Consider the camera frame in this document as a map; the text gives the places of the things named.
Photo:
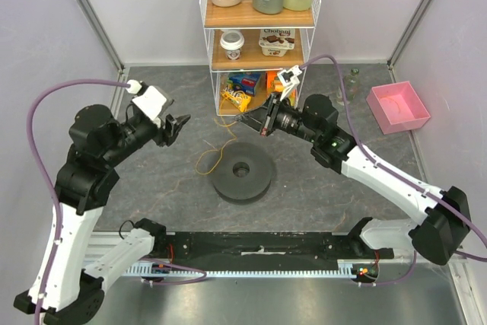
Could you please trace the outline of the black cable spool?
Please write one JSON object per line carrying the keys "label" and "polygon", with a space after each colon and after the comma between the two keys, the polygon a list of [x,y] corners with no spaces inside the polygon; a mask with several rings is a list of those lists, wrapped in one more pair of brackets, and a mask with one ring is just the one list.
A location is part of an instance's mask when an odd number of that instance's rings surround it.
{"label": "black cable spool", "polygon": [[246,205],[265,196],[275,177],[275,164],[259,146],[235,142],[209,174],[216,193],[226,202]]}

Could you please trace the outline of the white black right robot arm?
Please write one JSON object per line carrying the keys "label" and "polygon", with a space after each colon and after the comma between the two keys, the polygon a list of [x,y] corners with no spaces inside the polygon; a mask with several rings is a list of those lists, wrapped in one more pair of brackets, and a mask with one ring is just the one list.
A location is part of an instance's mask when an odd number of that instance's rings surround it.
{"label": "white black right robot arm", "polygon": [[341,129],[338,116],[325,95],[310,95],[298,109],[273,93],[236,120],[262,136],[280,130],[311,143],[310,153],[321,166],[364,184],[407,214],[399,220],[362,219],[348,242],[353,257],[363,260],[390,248],[415,250],[433,264],[447,264],[470,232],[465,192],[432,186],[389,164]]}

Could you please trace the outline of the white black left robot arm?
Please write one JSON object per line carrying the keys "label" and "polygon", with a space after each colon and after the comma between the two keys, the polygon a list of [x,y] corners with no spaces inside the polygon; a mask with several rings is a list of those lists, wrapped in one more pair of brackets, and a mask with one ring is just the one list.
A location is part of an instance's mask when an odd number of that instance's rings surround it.
{"label": "white black left robot arm", "polygon": [[32,287],[14,300],[14,307],[34,314],[37,323],[85,324],[102,305],[108,289],[135,262],[168,252],[166,228],[143,218],[129,235],[99,260],[84,265],[94,226],[110,191],[119,180],[115,168],[149,141],[172,145],[188,115],[166,115],[158,126],[140,109],[120,123],[110,109],[95,104],[81,109],[69,129],[72,145],[54,186],[62,219],[53,219],[49,242]]}

